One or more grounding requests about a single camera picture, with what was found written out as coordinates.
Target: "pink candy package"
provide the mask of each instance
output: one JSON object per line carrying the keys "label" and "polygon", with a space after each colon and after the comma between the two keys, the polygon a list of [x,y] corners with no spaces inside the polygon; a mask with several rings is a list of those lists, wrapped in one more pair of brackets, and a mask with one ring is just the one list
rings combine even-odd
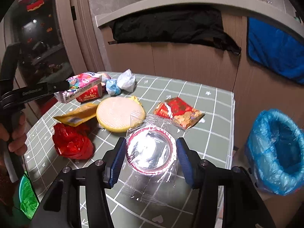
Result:
{"label": "pink candy package", "polygon": [[104,77],[105,76],[103,74],[93,72],[85,72],[83,74],[75,75],[67,79],[70,83],[69,90],[54,93],[54,96],[59,102],[66,104],[85,93],[91,87],[101,83]]}

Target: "round sponge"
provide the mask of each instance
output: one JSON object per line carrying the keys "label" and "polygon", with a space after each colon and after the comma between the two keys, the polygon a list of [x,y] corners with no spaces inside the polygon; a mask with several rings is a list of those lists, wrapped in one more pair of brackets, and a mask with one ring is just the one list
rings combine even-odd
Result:
{"label": "round sponge", "polygon": [[143,107],[132,99],[109,97],[100,102],[96,117],[99,124],[111,132],[126,132],[132,124],[145,118]]}

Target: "blue trash bin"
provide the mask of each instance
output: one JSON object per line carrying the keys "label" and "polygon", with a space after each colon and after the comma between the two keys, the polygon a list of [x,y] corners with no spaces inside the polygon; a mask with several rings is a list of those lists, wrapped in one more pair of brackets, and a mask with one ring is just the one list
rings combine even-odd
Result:
{"label": "blue trash bin", "polygon": [[304,134],[279,110],[262,111],[245,145],[259,189],[285,196],[304,184]]}

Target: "light blue candy wrapper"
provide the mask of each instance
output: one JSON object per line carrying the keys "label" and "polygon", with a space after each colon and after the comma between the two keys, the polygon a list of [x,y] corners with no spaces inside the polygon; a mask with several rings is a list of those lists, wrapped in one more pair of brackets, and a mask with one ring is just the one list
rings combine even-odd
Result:
{"label": "light blue candy wrapper", "polygon": [[107,80],[105,88],[111,96],[117,96],[121,93],[121,89],[117,86],[117,79]]}

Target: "gray grid tablecloth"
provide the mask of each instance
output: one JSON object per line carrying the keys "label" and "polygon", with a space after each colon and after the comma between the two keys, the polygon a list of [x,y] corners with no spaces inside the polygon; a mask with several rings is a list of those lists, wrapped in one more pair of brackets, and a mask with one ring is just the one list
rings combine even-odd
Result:
{"label": "gray grid tablecloth", "polygon": [[[108,73],[117,78],[120,73]],[[196,150],[201,158],[206,158],[218,167],[231,168],[233,134],[234,134],[234,94],[218,88],[187,81],[168,79],[155,76],[136,74],[137,85],[133,93],[122,93],[121,96],[135,95],[142,103],[146,113],[152,113],[160,101],[179,96],[189,105],[206,113],[195,127],[180,132],[184,136],[190,149]],[[93,101],[98,104],[107,98]],[[93,127],[89,135],[95,145],[95,154],[87,161],[75,161],[58,156],[52,140],[53,126],[56,124],[54,116],[68,113],[81,104],[76,100],[68,104],[56,103],[27,134],[28,151],[25,154],[29,176],[34,189],[41,200],[60,170],[65,166],[73,169],[86,167],[97,159],[102,159],[105,152],[113,149],[117,140],[125,133],[111,133],[98,126],[97,120],[90,120]],[[156,188],[155,196],[163,199],[167,205],[159,206],[155,203],[143,203],[125,195],[121,188],[131,172],[123,167],[119,181],[111,190],[106,190],[107,201],[116,228],[131,227],[168,227],[179,228],[190,225],[195,204],[198,197],[197,190],[191,190],[186,184],[183,173],[178,167],[177,177],[170,198],[162,195],[163,183]],[[222,188],[219,188],[219,203],[222,200]],[[82,227],[88,227],[86,214],[85,188],[80,188],[80,209]]]}

